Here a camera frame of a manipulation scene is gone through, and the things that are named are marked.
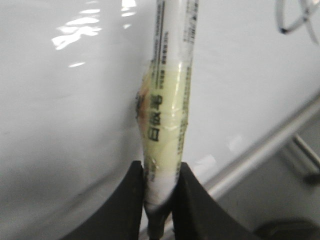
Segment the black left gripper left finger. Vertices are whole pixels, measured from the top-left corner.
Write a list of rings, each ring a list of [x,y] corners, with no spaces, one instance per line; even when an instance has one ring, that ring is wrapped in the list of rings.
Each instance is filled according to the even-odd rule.
[[[108,200],[64,240],[137,240],[143,211],[144,182],[140,161],[133,161]]]

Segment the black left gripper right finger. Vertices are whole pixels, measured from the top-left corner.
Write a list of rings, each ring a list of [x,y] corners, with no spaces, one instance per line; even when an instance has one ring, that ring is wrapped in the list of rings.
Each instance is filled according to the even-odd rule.
[[[259,239],[212,199],[185,162],[174,190],[172,218],[176,240]]]

